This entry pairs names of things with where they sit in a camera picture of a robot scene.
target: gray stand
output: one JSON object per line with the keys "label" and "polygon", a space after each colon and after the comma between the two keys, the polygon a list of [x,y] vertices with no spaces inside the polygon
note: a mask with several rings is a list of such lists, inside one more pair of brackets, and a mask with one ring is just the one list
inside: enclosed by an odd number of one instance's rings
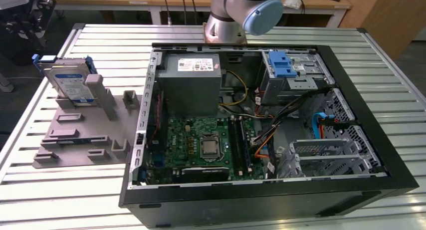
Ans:
{"label": "gray stand", "polygon": [[133,91],[112,96],[101,80],[97,74],[85,80],[97,106],[75,107],[69,99],[56,99],[59,108],[33,158],[35,168],[124,163],[141,97]]}

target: aluminum table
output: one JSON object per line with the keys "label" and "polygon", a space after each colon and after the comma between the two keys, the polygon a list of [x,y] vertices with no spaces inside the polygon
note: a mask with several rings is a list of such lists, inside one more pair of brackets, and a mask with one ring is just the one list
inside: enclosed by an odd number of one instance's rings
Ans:
{"label": "aluminum table", "polygon": [[[346,216],[208,226],[199,229],[426,229],[426,99],[367,33],[280,27],[248,43],[328,45],[421,187]],[[200,26],[76,24],[61,57],[95,60],[112,93],[143,92],[152,42],[203,42]],[[0,229],[144,229],[117,207],[124,164],[31,166],[57,108],[47,79],[0,153]]]}

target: power supply label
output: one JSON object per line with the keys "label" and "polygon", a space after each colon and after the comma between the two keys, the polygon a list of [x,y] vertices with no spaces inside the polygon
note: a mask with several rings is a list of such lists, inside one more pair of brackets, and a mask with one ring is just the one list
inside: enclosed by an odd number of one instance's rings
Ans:
{"label": "power supply label", "polygon": [[81,74],[56,74],[55,79],[61,91],[73,102],[93,102],[93,95],[84,85],[84,77]]}
{"label": "power supply label", "polygon": [[214,59],[179,59],[178,71],[214,71]]}

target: yellow wire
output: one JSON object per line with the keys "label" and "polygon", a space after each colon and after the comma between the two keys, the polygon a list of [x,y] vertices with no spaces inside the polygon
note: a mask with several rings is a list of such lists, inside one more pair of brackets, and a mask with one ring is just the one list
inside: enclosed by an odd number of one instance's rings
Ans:
{"label": "yellow wire", "polygon": [[236,79],[242,82],[242,84],[243,84],[243,86],[244,86],[244,91],[246,91],[246,93],[244,93],[244,97],[243,97],[243,99],[242,99],[240,101],[234,102],[234,103],[220,103],[220,104],[219,104],[220,106],[230,106],[230,105],[236,105],[236,104],[242,103],[242,102],[246,100],[247,95],[248,95],[247,85],[246,85],[243,79],[238,76],[238,74],[235,74],[235,72],[232,72],[232,71],[230,71],[230,70],[227,70],[227,72],[230,72],[230,73],[236,77]]}

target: blue hard drive label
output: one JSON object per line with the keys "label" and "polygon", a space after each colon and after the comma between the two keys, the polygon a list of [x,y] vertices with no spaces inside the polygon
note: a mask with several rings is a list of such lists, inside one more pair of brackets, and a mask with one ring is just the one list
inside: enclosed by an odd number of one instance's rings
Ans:
{"label": "blue hard drive label", "polygon": [[75,103],[93,102],[93,95],[84,85],[85,79],[81,74],[56,74],[55,79],[61,91]]}

